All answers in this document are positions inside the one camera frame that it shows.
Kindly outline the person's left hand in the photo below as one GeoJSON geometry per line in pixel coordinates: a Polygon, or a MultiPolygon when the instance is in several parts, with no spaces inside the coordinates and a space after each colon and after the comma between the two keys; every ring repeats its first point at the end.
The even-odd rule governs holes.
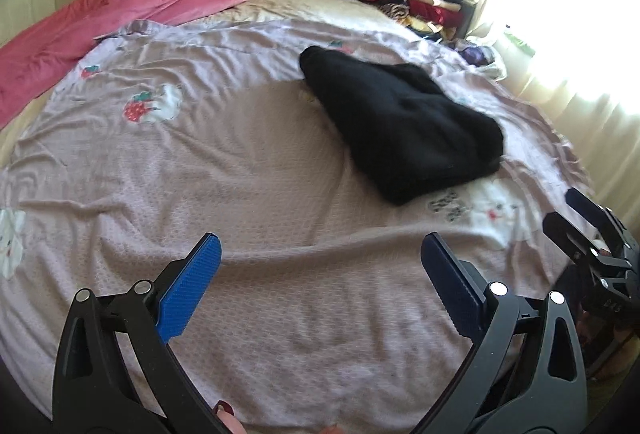
{"type": "Polygon", "coordinates": [[[234,411],[228,402],[220,400],[216,403],[214,411],[215,416],[231,434],[246,434],[246,429],[240,420],[235,417],[234,411]]]}

